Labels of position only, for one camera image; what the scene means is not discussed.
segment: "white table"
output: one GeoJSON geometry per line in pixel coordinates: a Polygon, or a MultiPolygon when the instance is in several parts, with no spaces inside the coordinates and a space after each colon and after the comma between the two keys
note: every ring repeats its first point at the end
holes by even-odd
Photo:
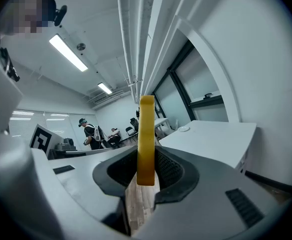
{"type": "Polygon", "coordinates": [[[246,151],[257,124],[194,120],[185,126],[190,129],[185,132],[175,131],[159,143],[164,147],[214,159],[241,170],[246,163],[246,151]]]}
{"type": "Polygon", "coordinates": [[[168,129],[170,129],[170,124],[169,124],[168,118],[156,118],[155,119],[155,128],[159,127],[160,131],[162,131],[161,124],[164,124],[164,123],[166,123],[168,129]]]}

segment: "yellow tape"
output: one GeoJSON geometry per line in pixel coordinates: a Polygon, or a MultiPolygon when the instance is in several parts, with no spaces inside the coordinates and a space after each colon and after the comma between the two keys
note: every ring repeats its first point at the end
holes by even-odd
{"type": "Polygon", "coordinates": [[[152,95],[140,99],[137,184],[155,184],[155,100],[152,95]]]}

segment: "fluorescent ceiling light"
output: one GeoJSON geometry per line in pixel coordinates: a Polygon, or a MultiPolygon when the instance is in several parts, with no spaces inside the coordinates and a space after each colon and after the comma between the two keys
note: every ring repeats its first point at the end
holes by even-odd
{"type": "Polygon", "coordinates": [[[10,120],[24,120],[24,121],[27,121],[27,120],[30,120],[31,118],[26,118],[26,117],[11,117],[10,120]]]}
{"type": "Polygon", "coordinates": [[[80,71],[85,71],[88,68],[82,61],[74,54],[74,52],[66,45],[59,35],[55,35],[49,42],[71,63],[73,63],[80,71]]]}
{"type": "Polygon", "coordinates": [[[62,120],[65,120],[65,118],[49,118],[49,119],[46,119],[46,121],[62,121],[62,120]]]}
{"type": "Polygon", "coordinates": [[[100,88],[102,88],[107,94],[111,94],[112,91],[106,87],[102,82],[98,85],[100,88]]]}
{"type": "Polygon", "coordinates": [[[56,116],[56,117],[68,117],[68,114],[51,114],[51,116],[56,116]]]}
{"type": "Polygon", "coordinates": [[[32,116],[34,113],[33,112],[24,112],[24,111],[14,111],[13,115],[27,115],[27,116],[32,116]]]}

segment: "black cap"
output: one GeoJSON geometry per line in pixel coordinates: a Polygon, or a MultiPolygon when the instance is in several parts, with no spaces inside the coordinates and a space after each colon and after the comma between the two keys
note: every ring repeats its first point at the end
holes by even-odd
{"type": "Polygon", "coordinates": [[[81,118],[81,119],[79,120],[79,125],[78,125],[78,127],[81,127],[82,122],[85,121],[85,120],[86,120],[85,118],[81,118]]]}

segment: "desk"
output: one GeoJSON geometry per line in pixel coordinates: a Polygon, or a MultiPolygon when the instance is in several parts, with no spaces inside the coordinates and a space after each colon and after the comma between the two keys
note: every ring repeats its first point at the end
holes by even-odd
{"type": "Polygon", "coordinates": [[[185,126],[188,131],[174,133],[159,143],[242,169],[246,151],[256,130],[256,123],[214,122],[194,120],[185,126]]]}
{"type": "Polygon", "coordinates": [[[169,124],[169,120],[168,120],[168,118],[156,118],[156,119],[155,119],[155,128],[156,128],[156,127],[159,127],[160,131],[162,131],[160,125],[161,125],[161,124],[164,124],[164,123],[166,123],[168,129],[170,129],[170,124],[169,124]]]}

